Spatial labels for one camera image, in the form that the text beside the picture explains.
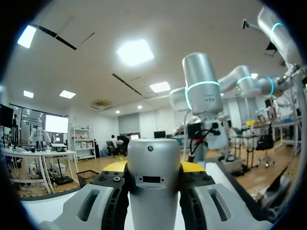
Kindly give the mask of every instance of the white screen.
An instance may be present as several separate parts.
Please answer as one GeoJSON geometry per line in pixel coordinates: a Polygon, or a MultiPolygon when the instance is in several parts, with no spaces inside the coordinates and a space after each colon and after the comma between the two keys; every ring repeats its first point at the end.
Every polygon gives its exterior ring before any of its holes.
{"type": "Polygon", "coordinates": [[[68,118],[60,116],[46,115],[46,132],[50,133],[67,133],[68,118]]]}
{"type": "Polygon", "coordinates": [[[131,135],[131,140],[138,140],[139,139],[139,135],[131,135]]]}

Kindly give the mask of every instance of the black office chair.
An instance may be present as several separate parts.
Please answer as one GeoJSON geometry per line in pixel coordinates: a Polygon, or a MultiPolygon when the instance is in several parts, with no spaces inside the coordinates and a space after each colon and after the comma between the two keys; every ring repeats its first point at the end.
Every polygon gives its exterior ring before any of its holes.
{"type": "Polygon", "coordinates": [[[265,167],[268,168],[269,167],[269,162],[272,161],[273,164],[275,164],[275,160],[271,157],[268,156],[268,150],[272,149],[274,147],[274,140],[273,140],[273,136],[272,136],[272,124],[270,124],[269,126],[269,130],[268,130],[268,134],[267,135],[263,135],[260,137],[260,139],[257,141],[257,147],[256,150],[261,150],[261,151],[265,151],[265,156],[261,157],[258,160],[258,165],[264,161],[265,162],[265,167]]]}
{"type": "Polygon", "coordinates": [[[113,154],[116,153],[116,150],[115,150],[115,147],[114,147],[113,142],[110,141],[110,140],[108,140],[108,141],[106,142],[106,145],[107,145],[107,150],[108,150],[108,152],[109,152],[110,155],[111,155],[111,158],[115,158],[115,157],[113,156],[113,154]]]}

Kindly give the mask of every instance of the white table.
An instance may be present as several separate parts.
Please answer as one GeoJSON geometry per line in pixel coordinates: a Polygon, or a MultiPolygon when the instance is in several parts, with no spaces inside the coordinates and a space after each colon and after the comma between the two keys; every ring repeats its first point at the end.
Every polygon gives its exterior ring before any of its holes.
{"type": "Polygon", "coordinates": [[[47,179],[46,179],[46,175],[45,175],[45,169],[43,167],[43,162],[42,162],[42,152],[27,152],[27,151],[16,152],[16,151],[12,151],[12,150],[7,149],[7,148],[1,148],[1,152],[4,156],[10,156],[10,157],[13,157],[13,159],[16,158],[16,157],[19,157],[19,158],[37,158],[43,179],[33,179],[33,180],[11,179],[11,181],[18,182],[18,183],[43,182],[45,184],[45,187],[46,187],[48,193],[50,193],[50,189],[49,189],[47,179]]]}
{"type": "Polygon", "coordinates": [[[66,152],[56,152],[56,151],[52,151],[52,152],[41,152],[41,155],[42,155],[43,163],[44,163],[45,170],[46,170],[47,180],[48,180],[49,186],[50,186],[51,190],[53,191],[53,193],[55,193],[55,192],[54,192],[53,185],[52,185],[52,182],[51,182],[50,177],[49,177],[48,167],[47,167],[47,164],[46,164],[46,158],[67,157],[67,160],[68,160],[68,167],[69,167],[69,170],[70,170],[70,173],[71,173],[71,178],[72,178],[74,181],[76,181],[77,183],[79,183],[79,181],[77,181],[77,180],[74,179],[74,177],[73,177],[73,174],[72,174],[72,171],[71,171],[71,163],[70,163],[70,159],[69,159],[69,156],[70,156],[70,155],[73,155],[73,159],[74,159],[74,161],[75,161],[75,166],[76,166],[76,171],[77,171],[77,173],[78,173],[78,172],[79,172],[79,169],[78,169],[78,161],[77,161],[77,157],[76,157],[76,152],[75,152],[75,151],[67,150],[66,152]]]}
{"type": "Polygon", "coordinates": [[[279,128],[281,136],[280,136],[280,144],[273,147],[273,151],[275,151],[276,149],[280,148],[283,144],[287,144],[287,145],[293,145],[294,146],[294,151],[295,151],[295,155],[298,153],[299,149],[298,144],[302,143],[302,141],[298,140],[298,124],[300,122],[300,119],[298,121],[291,121],[291,122],[287,122],[287,123],[272,123],[272,131],[273,131],[273,140],[275,142],[275,128],[279,128]],[[294,140],[284,140],[283,139],[283,128],[285,127],[289,127],[289,126],[294,126],[294,140]]]}

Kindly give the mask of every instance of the metal shelf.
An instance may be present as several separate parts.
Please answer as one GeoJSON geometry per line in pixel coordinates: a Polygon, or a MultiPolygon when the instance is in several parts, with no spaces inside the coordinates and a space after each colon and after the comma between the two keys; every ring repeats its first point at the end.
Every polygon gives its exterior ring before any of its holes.
{"type": "Polygon", "coordinates": [[[84,159],[88,159],[88,158],[94,158],[95,156],[91,155],[91,156],[80,156],[80,157],[77,157],[78,160],[84,160],[84,159]]]}
{"type": "Polygon", "coordinates": [[[94,148],[83,148],[83,149],[76,149],[77,151],[78,150],[93,150],[94,148]]]}
{"type": "Polygon", "coordinates": [[[94,139],[71,139],[72,141],[93,141],[94,139]]]}

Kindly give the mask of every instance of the white shelving unit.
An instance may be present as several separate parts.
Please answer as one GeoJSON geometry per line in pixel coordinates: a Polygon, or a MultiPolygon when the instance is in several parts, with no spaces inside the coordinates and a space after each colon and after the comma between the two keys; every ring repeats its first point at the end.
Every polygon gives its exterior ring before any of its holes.
{"type": "Polygon", "coordinates": [[[71,146],[72,146],[72,150],[77,152],[77,159],[78,160],[84,160],[84,159],[89,159],[89,158],[96,159],[93,129],[92,128],[83,129],[83,128],[78,128],[78,126],[77,128],[75,127],[71,127],[71,146]],[[76,147],[76,144],[82,141],[91,142],[93,147],[78,149],[76,147]]]}

